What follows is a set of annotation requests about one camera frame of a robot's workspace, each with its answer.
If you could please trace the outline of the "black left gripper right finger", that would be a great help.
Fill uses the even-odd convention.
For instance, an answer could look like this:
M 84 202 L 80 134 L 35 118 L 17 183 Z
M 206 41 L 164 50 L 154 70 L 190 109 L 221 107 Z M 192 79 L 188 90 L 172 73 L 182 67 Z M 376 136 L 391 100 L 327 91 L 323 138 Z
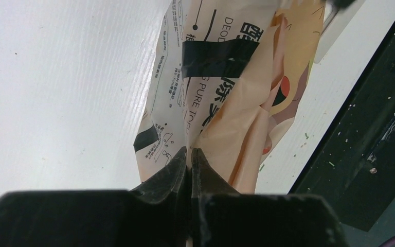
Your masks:
M 193 246 L 347 246 L 336 214 L 312 194 L 241 194 L 191 155 Z

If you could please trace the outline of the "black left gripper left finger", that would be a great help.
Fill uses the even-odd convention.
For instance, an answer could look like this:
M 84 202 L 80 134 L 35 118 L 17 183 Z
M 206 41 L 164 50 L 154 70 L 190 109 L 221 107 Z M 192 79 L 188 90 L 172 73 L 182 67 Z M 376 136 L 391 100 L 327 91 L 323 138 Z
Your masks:
M 14 191 L 0 197 L 0 246 L 185 246 L 186 148 L 132 190 Z

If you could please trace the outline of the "beige cat litter bag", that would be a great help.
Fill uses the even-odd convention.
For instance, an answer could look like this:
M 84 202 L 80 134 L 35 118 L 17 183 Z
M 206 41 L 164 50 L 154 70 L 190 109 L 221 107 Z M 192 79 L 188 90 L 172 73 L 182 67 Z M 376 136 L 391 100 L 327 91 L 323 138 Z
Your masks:
M 292 126 L 324 25 L 324 1 L 172 1 L 134 141 L 141 181 L 183 147 L 235 190 Z

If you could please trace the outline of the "white bag clip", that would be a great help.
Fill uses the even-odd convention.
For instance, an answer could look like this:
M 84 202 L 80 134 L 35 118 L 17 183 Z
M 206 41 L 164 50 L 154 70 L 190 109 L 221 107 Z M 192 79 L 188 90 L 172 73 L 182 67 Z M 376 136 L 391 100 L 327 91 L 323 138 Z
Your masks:
M 332 1 L 326 1 L 324 28 L 319 39 L 314 63 L 318 64 L 321 62 L 364 2 L 364 0 L 354 1 L 348 8 L 338 9 L 332 5 Z

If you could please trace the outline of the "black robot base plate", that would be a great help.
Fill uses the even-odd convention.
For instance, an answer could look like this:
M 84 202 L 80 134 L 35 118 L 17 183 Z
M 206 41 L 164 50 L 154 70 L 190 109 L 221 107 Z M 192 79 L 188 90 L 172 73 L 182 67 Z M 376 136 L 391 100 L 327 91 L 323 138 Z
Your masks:
M 291 188 L 369 231 L 395 198 L 395 22 Z

